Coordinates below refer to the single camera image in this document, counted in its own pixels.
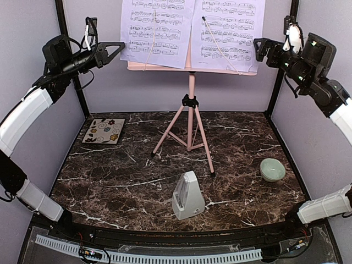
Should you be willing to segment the right black frame post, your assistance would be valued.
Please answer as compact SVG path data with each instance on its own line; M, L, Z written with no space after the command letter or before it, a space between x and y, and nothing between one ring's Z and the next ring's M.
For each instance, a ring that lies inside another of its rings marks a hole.
M299 9L299 0L292 0L291 6L290 6L290 13L284 18L284 27L283 27L284 34L286 34L289 24L296 22L296 19L298 16L298 9ZM268 105L267 111L265 111L265 115L268 119L271 119L272 117L272 114L278 99L278 95L282 86L283 79L284 79L284 71L279 69L274 83L269 105Z

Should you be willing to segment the small circuit board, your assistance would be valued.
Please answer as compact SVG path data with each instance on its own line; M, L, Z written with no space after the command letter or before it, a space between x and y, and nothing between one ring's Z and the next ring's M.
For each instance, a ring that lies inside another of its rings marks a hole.
M103 255L98 251L80 247L79 256L87 260L101 260Z

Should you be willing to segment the pale green bowl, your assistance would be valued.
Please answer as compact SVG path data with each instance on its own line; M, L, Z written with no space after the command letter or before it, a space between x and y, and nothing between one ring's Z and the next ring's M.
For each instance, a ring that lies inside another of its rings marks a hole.
M274 183L285 177L286 170L279 160L265 158L260 163L260 173L265 181Z

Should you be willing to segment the left black frame post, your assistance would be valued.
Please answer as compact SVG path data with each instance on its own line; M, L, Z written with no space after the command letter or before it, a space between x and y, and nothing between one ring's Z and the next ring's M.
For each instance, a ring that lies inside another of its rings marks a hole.
M56 13L57 13L57 18L58 18L60 33L65 35L66 37L69 37L63 1L62 0L55 0L54 2L55 2L55 6L56 6ZM72 77L74 89L75 89L76 95L78 97L81 110L84 114L84 117L87 118L90 115L90 112L89 112L89 109L88 109L88 106L86 103L85 96L83 94L80 80L78 78L79 72L77 69L74 69L74 64L72 63L72 60L70 60L70 63L67 63L67 65L69 65L69 64L70 64L70 66L68 67L69 68L68 72Z

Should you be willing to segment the pink music stand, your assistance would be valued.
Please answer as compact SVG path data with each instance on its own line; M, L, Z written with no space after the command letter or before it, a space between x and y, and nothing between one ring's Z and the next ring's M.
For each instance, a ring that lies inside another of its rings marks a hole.
M187 54L187 58L186 58L186 64L185 64L185 68L183 68L183 69L127 61L129 70L176 71L176 72L187 72L189 74L189 91L182 99L181 106L180 106L181 109L188 110L188 135L187 135L187 139L182 141L182 144L186 147L186 149L188 151L191 151L191 150L198 148L198 145L194 143L195 138L196 138L196 134L201 134L201 135L205 134L204 127L203 127L202 120L201 120L201 116L200 116L199 103L198 103L196 96L195 96L195 75L196 75L196 73L199 73L199 72L221 73L221 74L235 74L235 75L244 75L244 76L256 75L256 74L250 74L250 73L239 74L239 73L235 73L230 70L211 71L211 70L207 70L207 69L195 69L195 68L192 68L192 66L191 66L190 55L191 55L191 34L190 34L190 41L189 41L189 47L188 47L188 54Z

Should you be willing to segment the white metronome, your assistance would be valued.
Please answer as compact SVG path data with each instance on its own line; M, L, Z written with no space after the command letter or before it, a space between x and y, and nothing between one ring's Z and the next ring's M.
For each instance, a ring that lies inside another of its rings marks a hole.
M178 220L203 213L205 201L193 170L183 173L173 191L172 209Z

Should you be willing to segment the black frame post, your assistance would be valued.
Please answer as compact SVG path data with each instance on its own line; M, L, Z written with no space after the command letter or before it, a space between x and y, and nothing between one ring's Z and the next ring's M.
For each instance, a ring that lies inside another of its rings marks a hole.
M283 27L284 34L286 34L289 24L296 22L296 19L298 16L298 9L299 9L299 0L292 0L291 6L290 6L290 13L284 18L284 27ZM278 95L282 86L283 79L284 79L284 71L279 69L274 83L269 105L268 105L267 111L265 111L265 115L268 119L271 119L272 117L272 114L278 99Z
M58 18L60 33L65 35L66 37L69 37L63 1L62 0L55 0L54 2L55 2L55 6L56 6L56 13L57 13L57 18ZM88 106L86 103L85 96L83 94L80 80L78 78L79 72L77 69L74 69L74 64L72 63L72 60L70 60L70 63L67 63L67 65L69 65L69 64L70 64L70 66L68 67L69 68L68 72L72 77L74 89L75 89L76 95L78 97L81 110L84 114L84 117L87 118L90 115L90 112L89 112L89 109L88 109Z

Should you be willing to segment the purple sheet music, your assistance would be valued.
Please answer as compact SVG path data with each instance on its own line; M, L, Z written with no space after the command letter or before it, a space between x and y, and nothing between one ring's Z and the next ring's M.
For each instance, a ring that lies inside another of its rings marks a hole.
M196 1L191 29L191 66L256 74L253 41L262 37L265 1Z
M185 68L195 1L122 1L120 59Z

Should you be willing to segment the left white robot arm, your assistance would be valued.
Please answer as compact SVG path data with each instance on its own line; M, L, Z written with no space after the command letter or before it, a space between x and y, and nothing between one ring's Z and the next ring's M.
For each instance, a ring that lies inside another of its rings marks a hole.
M7 196L5 201L16 197L35 212L57 222L56 231L66 240L78 234L77 226L68 220L72 214L33 184L10 157L36 119L63 96L72 78L109 64L125 47L123 42L96 42L73 53L72 41L59 35L43 46L46 60L43 76L1 121L1 186Z

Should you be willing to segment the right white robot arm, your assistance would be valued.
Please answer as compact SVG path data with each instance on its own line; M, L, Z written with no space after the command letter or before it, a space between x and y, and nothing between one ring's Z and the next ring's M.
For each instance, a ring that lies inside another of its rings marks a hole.
M351 141L351 97L336 80L327 78L336 55L336 47L322 37L310 33L302 51L268 38L254 39L256 60L267 58L271 68L283 70L297 84L297 93L310 96L320 111ZM295 237L302 225L323 218L351 216L351 185L321 198L295 205L285 216L280 233Z

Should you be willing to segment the floral ceramic tile coaster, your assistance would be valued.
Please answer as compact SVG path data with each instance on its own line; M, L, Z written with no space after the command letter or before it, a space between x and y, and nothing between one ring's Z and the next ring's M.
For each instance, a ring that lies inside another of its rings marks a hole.
M85 133L82 143L116 145L124 123L125 119L120 118L94 119Z

